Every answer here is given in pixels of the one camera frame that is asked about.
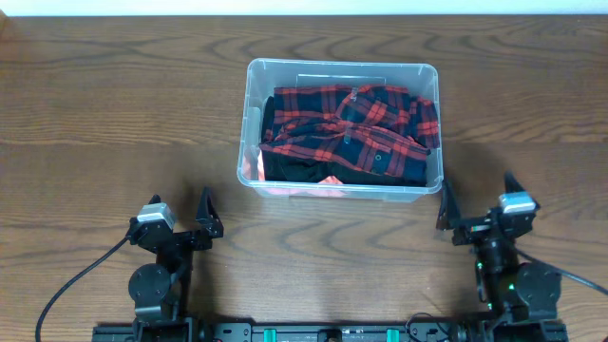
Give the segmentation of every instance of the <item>black garment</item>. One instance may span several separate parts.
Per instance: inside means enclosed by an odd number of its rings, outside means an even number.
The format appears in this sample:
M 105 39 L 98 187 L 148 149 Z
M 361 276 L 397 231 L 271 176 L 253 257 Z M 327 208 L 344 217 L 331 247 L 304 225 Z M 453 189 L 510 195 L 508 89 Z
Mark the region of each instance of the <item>black garment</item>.
M 264 106 L 261 127 L 261 141 L 263 143 L 272 138 L 274 119 L 275 99 L 271 96 Z M 387 186 L 425 186 L 427 184 L 426 179 L 405 180 L 398 177 L 374 175 L 352 170 L 337 162 L 301 159 L 268 151 L 261 152 L 266 181 L 320 182 L 329 176 L 335 176 L 345 184 Z

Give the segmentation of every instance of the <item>flannel shirt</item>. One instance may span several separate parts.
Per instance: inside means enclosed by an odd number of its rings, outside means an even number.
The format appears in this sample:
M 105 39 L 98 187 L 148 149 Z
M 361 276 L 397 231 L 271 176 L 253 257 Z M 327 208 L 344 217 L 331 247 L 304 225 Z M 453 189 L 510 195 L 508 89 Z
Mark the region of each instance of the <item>flannel shirt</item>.
M 433 102 L 404 87 L 277 87 L 262 136 L 263 151 L 426 182 L 439 123 Z

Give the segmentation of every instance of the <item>white background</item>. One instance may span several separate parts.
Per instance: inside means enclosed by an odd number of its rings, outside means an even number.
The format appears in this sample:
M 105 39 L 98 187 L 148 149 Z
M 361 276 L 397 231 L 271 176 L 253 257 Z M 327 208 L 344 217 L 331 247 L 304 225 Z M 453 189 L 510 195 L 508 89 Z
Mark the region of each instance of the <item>white background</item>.
M 608 0 L 0 0 L 18 15 L 608 13 Z

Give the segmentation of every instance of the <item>wooden tabletop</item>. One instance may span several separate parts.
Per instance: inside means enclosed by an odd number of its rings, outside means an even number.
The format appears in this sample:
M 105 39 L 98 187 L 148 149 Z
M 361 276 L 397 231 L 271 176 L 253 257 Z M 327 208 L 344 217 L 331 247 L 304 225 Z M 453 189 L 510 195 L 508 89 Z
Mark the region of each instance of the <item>wooden tabletop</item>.
M 541 203 L 530 254 L 608 285 L 608 17 L 10 18 L 0 39 L 0 340 L 32 341 L 55 292 L 158 193 L 193 224 L 203 186 L 226 227 L 196 257 L 190 311 L 213 319 L 407 320 L 482 309 L 474 256 L 412 204 L 263 199 L 236 176 L 256 57 L 430 63 L 446 173 L 481 215 L 510 169 Z M 77 282 L 45 341 L 130 322 L 124 246 Z M 573 341 L 608 335 L 608 298 L 568 279 Z

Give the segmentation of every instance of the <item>clear plastic container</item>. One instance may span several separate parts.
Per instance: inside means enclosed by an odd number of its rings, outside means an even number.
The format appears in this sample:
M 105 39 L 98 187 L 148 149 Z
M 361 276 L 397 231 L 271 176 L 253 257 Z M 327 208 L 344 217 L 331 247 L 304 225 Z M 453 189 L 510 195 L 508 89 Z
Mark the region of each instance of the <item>clear plastic container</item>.
M 258 58 L 247 68 L 243 125 L 238 151 L 237 176 L 263 197 L 317 196 L 412 202 L 441 189 L 444 179 L 442 149 L 427 157 L 427 186 L 320 184 L 252 179 L 257 167 L 264 102 L 276 86 L 405 86 L 411 94 L 432 100 L 440 116 L 437 70 L 428 64 L 295 61 Z M 441 121 L 439 123 L 441 140 Z

